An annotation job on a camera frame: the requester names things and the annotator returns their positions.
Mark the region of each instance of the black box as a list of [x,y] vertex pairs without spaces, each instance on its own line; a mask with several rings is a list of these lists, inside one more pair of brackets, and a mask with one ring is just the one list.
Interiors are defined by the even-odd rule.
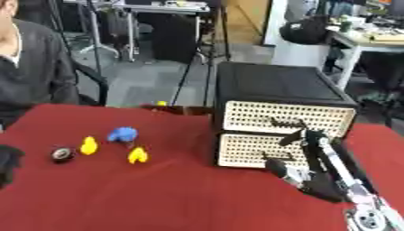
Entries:
[[315,68],[223,62],[218,66],[217,131],[291,134],[306,124],[344,137],[356,103]]
[[305,125],[344,137],[356,103],[315,68],[223,62],[216,80],[216,164],[263,168],[263,154],[308,168],[298,143],[278,145]]

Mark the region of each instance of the person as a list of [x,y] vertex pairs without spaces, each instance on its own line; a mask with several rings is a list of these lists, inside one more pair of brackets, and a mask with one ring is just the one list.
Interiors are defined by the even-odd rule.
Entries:
[[0,125],[43,103],[78,104],[77,76],[61,38],[14,19],[17,0],[0,0]]

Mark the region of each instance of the table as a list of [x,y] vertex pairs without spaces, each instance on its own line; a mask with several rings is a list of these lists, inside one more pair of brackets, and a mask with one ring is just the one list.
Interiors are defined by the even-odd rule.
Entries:
[[173,5],[128,5],[125,0],[118,0],[113,3],[113,8],[124,9],[128,11],[128,34],[129,34],[129,61],[134,61],[134,54],[139,54],[139,23],[137,20],[138,13],[155,13],[155,14],[184,14],[196,16],[196,38],[199,38],[200,32],[200,16],[202,13],[209,13],[210,8],[204,4],[199,3],[199,6],[173,6]]
[[371,42],[361,32],[333,32],[332,38],[351,48],[352,54],[337,82],[337,86],[345,90],[348,81],[352,76],[355,64],[361,58],[362,52],[404,52],[404,42]]
[[[125,148],[105,142],[131,125],[150,162],[131,165]],[[55,145],[78,146],[87,135],[99,153],[53,165]],[[348,138],[380,188],[404,214],[404,138],[381,125],[355,125]],[[262,231],[345,230],[343,209],[301,194],[257,170],[212,166],[208,116],[145,109],[38,106],[0,134],[25,151],[14,183],[0,191],[0,224],[7,231]]]

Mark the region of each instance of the gray sweater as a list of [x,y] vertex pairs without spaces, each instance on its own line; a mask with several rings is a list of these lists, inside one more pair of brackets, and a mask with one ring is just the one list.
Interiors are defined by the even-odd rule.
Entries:
[[77,77],[58,34],[36,23],[15,24],[23,48],[18,68],[0,57],[0,124],[38,104],[78,104]]

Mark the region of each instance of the small object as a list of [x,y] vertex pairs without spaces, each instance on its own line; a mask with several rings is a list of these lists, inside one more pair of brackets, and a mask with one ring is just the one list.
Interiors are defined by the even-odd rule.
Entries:
[[342,22],[339,28],[340,32],[348,32],[351,29],[352,22]]
[[75,153],[70,148],[59,148],[50,154],[54,163],[65,163],[73,160]]
[[166,101],[159,101],[157,102],[157,106],[166,106],[167,102]]
[[0,189],[13,181],[13,169],[20,167],[24,153],[12,146],[0,145]]
[[94,154],[97,149],[98,144],[96,143],[96,139],[92,136],[89,136],[84,139],[84,142],[80,147],[80,152],[85,155],[91,155]]
[[136,129],[130,126],[118,127],[108,135],[109,142],[133,143],[138,135]]
[[131,164],[135,164],[136,161],[147,162],[149,160],[149,154],[142,148],[135,148],[129,153],[128,161]]

